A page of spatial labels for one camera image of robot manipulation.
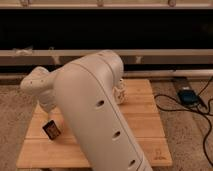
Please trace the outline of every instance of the black wall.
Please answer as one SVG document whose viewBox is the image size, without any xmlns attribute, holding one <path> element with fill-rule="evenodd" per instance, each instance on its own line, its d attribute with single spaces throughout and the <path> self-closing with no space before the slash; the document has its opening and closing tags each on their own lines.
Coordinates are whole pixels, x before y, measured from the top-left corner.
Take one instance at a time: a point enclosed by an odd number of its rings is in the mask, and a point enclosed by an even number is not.
<svg viewBox="0 0 213 171">
<path fill-rule="evenodd" d="M 0 10 L 0 49 L 213 48 L 213 10 Z"/>
</svg>

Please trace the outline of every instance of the hole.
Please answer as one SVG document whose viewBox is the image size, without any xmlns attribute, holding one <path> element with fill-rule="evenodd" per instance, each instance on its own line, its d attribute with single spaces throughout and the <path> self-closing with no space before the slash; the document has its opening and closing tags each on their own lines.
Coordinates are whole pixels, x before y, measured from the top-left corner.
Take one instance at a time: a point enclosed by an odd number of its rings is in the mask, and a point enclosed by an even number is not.
<svg viewBox="0 0 213 171">
<path fill-rule="evenodd" d="M 131 167 L 135 164 L 135 160 L 132 160 L 130 163 L 129 163 L 129 166 L 128 166 L 128 169 L 131 169 Z"/>
<path fill-rule="evenodd" d="M 112 139 L 113 139 L 113 140 L 116 140 L 120 135 L 121 135 L 121 132 L 118 131 L 118 132 L 116 132 L 116 133 L 113 135 Z"/>
<path fill-rule="evenodd" d="M 103 101 L 103 100 L 100 100 L 100 101 L 96 104 L 96 107 L 101 107 L 103 104 L 104 104 L 104 101 Z"/>
</svg>

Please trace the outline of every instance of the floor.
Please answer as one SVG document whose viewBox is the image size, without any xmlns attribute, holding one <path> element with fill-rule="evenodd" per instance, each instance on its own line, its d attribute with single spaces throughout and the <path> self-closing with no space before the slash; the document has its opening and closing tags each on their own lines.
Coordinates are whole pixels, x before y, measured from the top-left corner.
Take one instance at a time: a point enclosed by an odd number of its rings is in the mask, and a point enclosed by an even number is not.
<svg viewBox="0 0 213 171">
<path fill-rule="evenodd" d="M 15 163 L 36 104 L 36 99 L 21 92 L 16 83 L 18 81 L 5 84 L 5 80 L 0 80 L 0 171 L 17 170 Z M 205 83 L 199 80 L 192 81 L 191 85 L 198 92 Z M 164 93 L 176 97 L 175 89 L 170 81 L 152 81 L 152 88 L 155 94 Z M 203 93 L 204 99 L 207 100 L 213 96 L 212 92 L 213 83 Z M 172 109 L 179 107 L 164 98 L 157 100 L 157 103 Z M 156 167 L 154 171 L 209 171 L 211 167 L 202 150 L 202 139 L 207 130 L 206 121 L 189 112 L 160 111 L 160 114 L 173 166 Z M 213 160 L 212 135 L 209 137 L 207 147 Z"/>
</svg>

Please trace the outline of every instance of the black cable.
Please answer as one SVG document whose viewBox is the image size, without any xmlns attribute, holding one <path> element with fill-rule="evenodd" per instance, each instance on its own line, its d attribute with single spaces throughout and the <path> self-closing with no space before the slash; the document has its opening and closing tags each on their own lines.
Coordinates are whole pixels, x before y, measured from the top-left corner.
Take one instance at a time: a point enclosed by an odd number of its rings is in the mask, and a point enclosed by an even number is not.
<svg viewBox="0 0 213 171">
<path fill-rule="evenodd" d="M 200 96 L 204 92 L 204 90 L 206 90 L 206 88 L 209 86 L 209 84 L 211 83 L 212 80 L 213 80 L 213 77 L 210 78 L 210 80 L 202 88 L 202 90 L 198 93 L 197 96 Z M 197 105 L 193 106 L 193 107 L 189 107 L 189 106 L 182 105 L 178 100 L 176 100 L 175 98 L 173 98 L 169 95 L 166 95 L 166 94 L 157 94 L 154 98 L 157 99 L 159 97 L 166 97 L 166 98 L 174 101 L 176 104 L 180 105 L 182 108 L 165 109 L 165 108 L 162 108 L 161 106 L 159 106 L 157 104 L 158 109 L 160 109 L 162 111 L 166 111 L 166 112 L 177 112 L 177 111 L 192 112 L 192 113 L 195 113 L 195 114 L 202 116 L 208 122 L 208 131 L 206 132 L 206 134 L 204 135 L 204 138 L 203 138 L 203 152 L 204 152 L 204 155 L 207 158 L 209 164 L 213 167 L 213 161 L 211 161 L 211 159 L 210 159 L 210 157 L 207 153 L 207 149 L 206 149 L 206 141 L 207 141 L 209 135 L 212 132 L 212 123 L 211 123 L 210 119 L 208 118 L 208 116 L 213 116 L 213 114 L 210 113 L 211 112 L 211 102 L 213 101 L 213 98 L 208 100 L 208 105 L 206 106 L 207 111 L 204 112 L 201 109 L 199 109 L 199 103 Z"/>
<path fill-rule="evenodd" d="M 207 82 L 207 84 L 201 89 L 201 91 L 197 94 L 198 96 L 200 96 L 203 91 L 209 86 L 209 84 L 212 82 L 213 80 L 213 76 L 209 79 L 209 81 Z"/>
</svg>

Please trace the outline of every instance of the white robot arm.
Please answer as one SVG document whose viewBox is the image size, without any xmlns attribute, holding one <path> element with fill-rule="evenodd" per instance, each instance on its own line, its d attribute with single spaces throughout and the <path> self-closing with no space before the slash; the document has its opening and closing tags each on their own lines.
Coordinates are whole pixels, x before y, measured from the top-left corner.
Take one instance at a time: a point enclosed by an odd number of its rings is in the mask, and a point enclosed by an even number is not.
<svg viewBox="0 0 213 171">
<path fill-rule="evenodd" d="M 51 73 L 37 67 L 21 89 L 59 107 L 94 171 L 152 171 L 112 94 L 122 75 L 120 57 L 106 50 Z"/>
</svg>

